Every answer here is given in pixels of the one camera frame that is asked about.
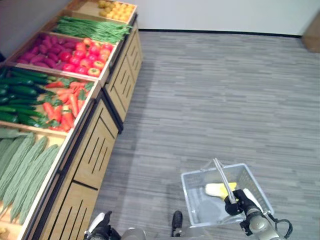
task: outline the white plastic basket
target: white plastic basket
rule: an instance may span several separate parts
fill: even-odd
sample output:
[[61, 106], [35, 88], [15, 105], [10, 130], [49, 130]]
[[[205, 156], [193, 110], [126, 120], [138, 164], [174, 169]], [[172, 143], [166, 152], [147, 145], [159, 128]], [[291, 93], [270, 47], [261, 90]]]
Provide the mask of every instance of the white plastic basket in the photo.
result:
[[[274, 214], [274, 210], [255, 177], [244, 163], [227, 165], [223, 172], [229, 183], [236, 182], [236, 189], [249, 189], [263, 209], [263, 213]], [[206, 184], [222, 183], [216, 168], [191, 171], [181, 174], [182, 186], [191, 225], [194, 227], [233, 224], [245, 219], [244, 213], [230, 216], [225, 211], [225, 202], [219, 197], [206, 194]]]

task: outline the cucumber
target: cucumber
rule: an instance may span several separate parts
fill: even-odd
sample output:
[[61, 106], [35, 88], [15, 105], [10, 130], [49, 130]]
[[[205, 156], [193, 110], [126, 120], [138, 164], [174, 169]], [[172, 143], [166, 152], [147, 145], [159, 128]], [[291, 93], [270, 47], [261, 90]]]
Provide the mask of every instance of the cucumber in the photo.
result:
[[7, 89], [0, 88], [0, 96], [5, 96], [7, 95]]
[[9, 89], [8, 84], [0, 84], [0, 89]]
[[28, 116], [35, 116], [38, 118], [44, 118], [45, 115], [43, 115], [41, 112], [37, 112], [37, 111], [33, 111], [33, 110], [29, 110], [29, 109], [24, 109], [24, 108], [16, 108], [15, 109], [17, 111], [18, 114], [25, 114]]
[[9, 105], [5, 105], [5, 107], [9, 107], [9, 108], [13, 108], [13, 109], [36, 110], [36, 107], [35, 107], [35, 106], [22, 105], [22, 104], [9, 104]]
[[12, 99], [9, 104], [22, 104], [22, 105], [41, 105], [44, 101], [37, 101], [32, 99]]
[[23, 77], [6, 77], [0, 79], [0, 84], [33, 86], [34, 82]]
[[7, 76], [8, 68], [3, 67], [1, 70], [2, 70], [2, 71], [1, 71], [1, 73], [0, 73], [0, 79], [3, 79], [3, 78], [5, 78], [5, 77]]
[[15, 94], [21, 94], [25, 96], [37, 96], [38, 93], [31, 87], [28, 86], [10, 86], [10, 91]]
[[37, 77], [37, 78], [47, 78], [48, 77], [48, 75], [45, 73], [29, 71], [29, 70], [21, 69], [18, 67], [13, 67], [11, 70], [14, 72], [17, 72], [17, 73], [21, 73], [21, 74], [25, 74], [27, 76], [33, 76], [33, 77]]
[[16, 113], [17, 110], [15, 108], [9, 107], [9, 106], [0, 106], [0, 112]]
[[33, 81], [35, 84], [47, 85], [47, 84], [51, 83], [51, 81], [46, 79], [46, 78], [40, 78], [40, 77], [36, 77], [36, 76], [29, 76], [29, 75], [21, 74], [20, 72], [12, 71], [11, 75], [15, 76], [15, 77], [18, 77], [18, 78], [29, 79], [29, 80]]
[[23, 113], [18, 113], [18, 121], [25, 125], [40, 127], [36, 120]]
[[7, 96], [0, 97], [0, 105], [6, 104], [9, 101]]
[[12, 100], [16, 98], [16, 95], [14, 95], [13, 93], [10, 93], [7, 95], [7, 97], [9, 98], [9, 100]]
[[10, 122], [10, 123], [15, 123], [17, 124], [19, 122], [18, 117], [16, 115], [12, 115], [7, 112], [0, 112], [0, 120], [5, 121], [5, 122]]

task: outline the vegetable display stand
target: vegetable display stand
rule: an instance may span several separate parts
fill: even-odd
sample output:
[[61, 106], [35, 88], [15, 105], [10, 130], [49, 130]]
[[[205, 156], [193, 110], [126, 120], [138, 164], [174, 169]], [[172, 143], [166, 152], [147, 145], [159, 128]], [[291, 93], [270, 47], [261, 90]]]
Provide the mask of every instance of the vegetable display stand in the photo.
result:
[[113, 45], [110, 56], [103, 69], [101, 69], [99, 76], [90, 76], [68, 71], [68, 69], [63, 68], [63, 65], [69, 60], [63, 59], [63, 57], [65, 57], [63, 55], [67, 55], [68, 52], [71, 55], [72, 52], [76, 50], [76, 44], [82, 41], [83, 38], [80, 37], [41, 31], [36, 33], [10, 56], [5, 61], [5, 65], [41, 71], [55, 76], [72, 77], [91, 82], [101, 81], [104, 84], [110, 72], [110, 60], [113, 57], [117, 45]]
[[115, 114], [122, 123], [125, 121], [131, 97], [143, 61], [138, 26], [133, 25], [131, 34], [121, 46], [116, 60], [112, 64], [104, 91], [110, 98]]
[[66, 9], [70, 10], [71, 16], [75, 18], [129, 24], [137, 6], [121, 1], [73, 0]]
[[[100, 83], [96, 82], [96, 85], [96, 89], [101, 90]], [[24, 224], [20, 225], [17, 219], [10, 221], [10, 206], [0, 215], [0, 228], [6, 229], [6, 234], [1, 237], [5, 240], [59, 239], [58, 236], [63, 236], [61, 239], [83, 238], [78, 233], [83, 233], [89, 225], [118, 135], [115, 118], [104, 94], [102, 91], [94, 94], [95, 98], [91, 96], [75, 122], [75, 128], [67, 135], [0, 122], [0, 127], [33, 132], [36, 139], [48, 137], [47, 147], [60, 146]]]

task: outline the red tomato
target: red tomato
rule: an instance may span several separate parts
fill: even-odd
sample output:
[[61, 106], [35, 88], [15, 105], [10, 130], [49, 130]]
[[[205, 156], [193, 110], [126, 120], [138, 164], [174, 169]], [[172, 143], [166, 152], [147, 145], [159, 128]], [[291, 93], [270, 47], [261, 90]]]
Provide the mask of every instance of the red tomato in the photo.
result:
[[90, 60], [91, 63], [95, 62], [98, 60], [98, 57], [96, 55], [93, 55], [93, 54], [89, 54], [86, 59]]
[[75, 50], [78, 50], [78, 51], [87, 51], [86, 49], [86, 45], [83, 43], [83, 42], [77, 42], [76, 45], [75, 45]]
[[85, 38], [83, 39], [83, 43], [84, 43], [85, 45], [87, 45], [87, 46], [90, 46], [91, 43], [92, 43], [92, 40], [91, 40], [91, 38], [89, 38], [89, 37], [85, 37]]
[[76, 51], [74, 51], [73, 56], [78, 58], [78, 59], [84, 59], [86, 57], [86, 52], [85, 51], [76, 50]]
[[69, 59], [72, 57], [70, 52], [67, 51], [62, 51], [59, 54], [59, 58], [61, 59], [62, 62], [69, 62]]
[[96, 69], [102, 70], [105, 64], [102, 61], [95, 61], [92, 66]]
[[97, 69], [97, 68], [89, 68], [89, 70], [88, 70], [88, 75], [89, 76], [92, 76], [92, 77], [99, 77], [99, 75], [100, 75], [100, 70], [99, 69]]
[[77, 74], [84, 74], [84, 75], [87, 75], [88, 73], [88, 68], [84, 67], [84, 66], [78, 66], [75, 71], [75, 73]]
[[72, 64], [72, 65], [75, 65], [76, 67], [79, 66], [80, 61], [81, 61], [81, 59], [78, 58], [78, 57], [75, 57], [75, 56], [72, 56], [72, 57], [69, 59], [69, 63]]
[[68, 71], [68, 72], [74, 72], [76, 69], [76, 66], [71, 64], [71, 63], [66, 63], [63, 68], [64, 71]]
[[102, 49], [102, 50], [100, 51], [100, 55], [108, 55], [108, 56], [110, 56], [110, 50], [108, 50], [108, 49]]
[[92, 65], [91, 61], [89, 59], [87, 59], [87, 58], [84, 58], [84, 59], [82, 59], [80, 61], [80, 66], [81, 67], [85, 67], [85, 68], [88, 69], [88, 68], [91, 68], [91, 65]]
[[110, 52], [112, 51], [113, 48], [114, 46], [112, 46], [112, 44], [108, 42], [102, 45], [102, 49], [108, 49]]
[[89, 47], [89, 53], [94, 54], [94, 55], [99, 55], [100, 54], [100, 47], [99, 46], [95, 46], [95, 45], [91, 45]]
[[98, 57], [98, 61], [105, 63], [106, 61], [108, 61], [109, 56], [106, 54], [101, 54]]

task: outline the wooden box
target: wooden box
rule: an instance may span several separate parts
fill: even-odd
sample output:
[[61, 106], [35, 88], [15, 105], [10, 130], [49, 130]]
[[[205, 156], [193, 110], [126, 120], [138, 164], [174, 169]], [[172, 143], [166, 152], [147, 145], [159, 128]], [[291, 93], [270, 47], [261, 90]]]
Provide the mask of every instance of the wooden box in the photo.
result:
[[53, 68], [48, 68], [48, 67], [42, 67], [42, 66], [36, 66], [32, 64], [24, 64], [24, 63], [17, 63], [16, 60], [25, 52], [29, 51], [30, 48], [34, 45], [36, 39], [41, 35], [41, 34], [46, 34], [49, 36], [57, 36], [58, 38], [62, 39], [69, 39], [73, 42], [81, 42], [83, 39], [80, 37], [74, 37], [74, 36], [68, 36], [64, 34], [59, 34], [59, 33], [53, 33], [53, 32], [46, 32], [46, 31], [40, 31], [36, 33], [34, 36], [31, 37], [22, 47], [20, 47], [13, 55], [11, 55], [6, 61], [5, 64], [8, 66], [14, 66], [18, 68], [24, 68], [24, 69], [30, 69], [30, 70], [35, 70], [35, 71], [41, 71], [44, 73], [52, 74], [52, 75], [59, 75], [59, 76], [65, 76], [65, 77], [72, 77], [76, 79], [81, 79], [81, 80], [87, 80], [87, 81], [101, 81], [102, 84], [106, 82], [106, 79], [110, 73], [110, 68], [109, 68], [109, 63], [113, 57], [113, 54], [117, 48], [117, 45], [113, 45], [112, 52], [110, 53], [110, 56], [107, 60], [107, 62], [104, 65], [104, 68], [102, 69], [100, 76], [99, 77], [93, 77], [89, 75], [84, 75], [84, 74], [78, 74], [75, 72], [70, 72], [70, 71], [64, 71], [64, 70], [58, 70], [58, 69], [53, 69]]
[[108, 21], [114, 22], [118, 24], [129, 24], [137, 10], [137, 6], [134, 4], [129, 4], [120, 1], [111, 1], [108, 0], [109, 3], [120, 3], [121, 5], [127, 5], [132, 8], [132, 11], [129, 15], [127, 15], [127, 19], [115, 19], [106, 16], [101, 16], [99, 14], [100, 11], [103, 11], [103, 8], [98, 8], [99, 0], [73, 0], [67, 7], [67, 10], [71, 11], [71, 17], [80, 18], [80, 19], [89, 19], [95, 21]]

